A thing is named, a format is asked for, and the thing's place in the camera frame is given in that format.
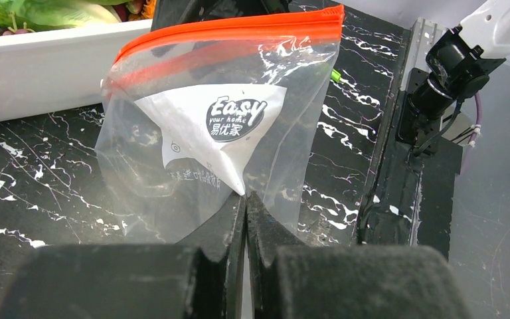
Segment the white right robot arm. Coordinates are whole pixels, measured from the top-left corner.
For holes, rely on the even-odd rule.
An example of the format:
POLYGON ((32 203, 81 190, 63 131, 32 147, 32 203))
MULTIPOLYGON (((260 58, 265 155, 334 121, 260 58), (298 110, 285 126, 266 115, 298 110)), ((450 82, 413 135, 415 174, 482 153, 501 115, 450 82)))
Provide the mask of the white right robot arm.
POLYGON ((486 1, 447 30, 426 54, 429 73, 413 69, 422 81, 411 80, 398 123, 398 141, 414 157, 436 153, 437 140, 450 128, 438 127, 444 112, 454 107, 453 123, 465 100, 475 96, 489 75, 510 54, 510 1, 486 1))

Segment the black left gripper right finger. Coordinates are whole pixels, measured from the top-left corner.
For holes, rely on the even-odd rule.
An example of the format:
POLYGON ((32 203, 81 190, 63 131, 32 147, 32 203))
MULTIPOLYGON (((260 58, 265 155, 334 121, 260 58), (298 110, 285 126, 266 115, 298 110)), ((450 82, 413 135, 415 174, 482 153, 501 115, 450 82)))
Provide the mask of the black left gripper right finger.
POLYGON ((311 247, 246 200, 255 318, 471 318, 436 250, 402 245, 311 247))

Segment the clear zip bag orange zipper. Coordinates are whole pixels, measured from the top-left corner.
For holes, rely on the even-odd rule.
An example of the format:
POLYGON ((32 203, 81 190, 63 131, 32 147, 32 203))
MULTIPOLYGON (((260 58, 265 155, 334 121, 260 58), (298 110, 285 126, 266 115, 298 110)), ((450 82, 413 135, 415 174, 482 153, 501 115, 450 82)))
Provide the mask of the clear zip bag orange zipper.
POLYGON ((297 233, 345 9, 165 27, 118 53, 95 151, 130 243, 176 243, 255 193, 297 233))

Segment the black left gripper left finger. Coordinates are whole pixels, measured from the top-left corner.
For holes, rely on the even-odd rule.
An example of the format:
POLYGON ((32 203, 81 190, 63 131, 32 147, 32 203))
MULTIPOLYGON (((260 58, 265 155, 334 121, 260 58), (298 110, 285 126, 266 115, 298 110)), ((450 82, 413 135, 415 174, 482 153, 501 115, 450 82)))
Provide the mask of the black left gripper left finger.
POLYGON ((239 318, 246 201, 175 244, 37 249, 0 302, 0 318, 239 318))

